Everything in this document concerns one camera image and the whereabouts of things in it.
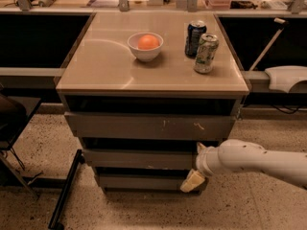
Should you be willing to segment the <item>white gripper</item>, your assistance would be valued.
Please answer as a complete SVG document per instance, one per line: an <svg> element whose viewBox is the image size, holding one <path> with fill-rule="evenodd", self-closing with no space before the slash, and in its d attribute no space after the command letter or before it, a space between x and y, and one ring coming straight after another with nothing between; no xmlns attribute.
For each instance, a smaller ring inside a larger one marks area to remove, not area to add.
<svg viewBox="0 0 307 230"><path fill-rule="evenodd" d="M197 142L198 155L196 157L197 171L192 169L186 179L182 182L180 189L189 193L199 187L204 181L204 176L212 176L217 173L220 166L218 150L214 147L206 147L203 143Z"/></svg>

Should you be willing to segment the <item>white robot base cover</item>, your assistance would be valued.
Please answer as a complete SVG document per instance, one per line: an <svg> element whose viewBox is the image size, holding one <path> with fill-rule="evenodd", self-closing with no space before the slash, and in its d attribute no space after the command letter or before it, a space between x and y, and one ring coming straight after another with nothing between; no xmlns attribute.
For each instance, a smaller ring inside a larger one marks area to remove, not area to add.
<svg viewBox="0 0 307 230"><path fill-rule="evenodd" d="M270 78L269 89L285 93L289 93L297 83L307 81L307 67L304 66L277 66L267 68L265 73Z"/></svg>

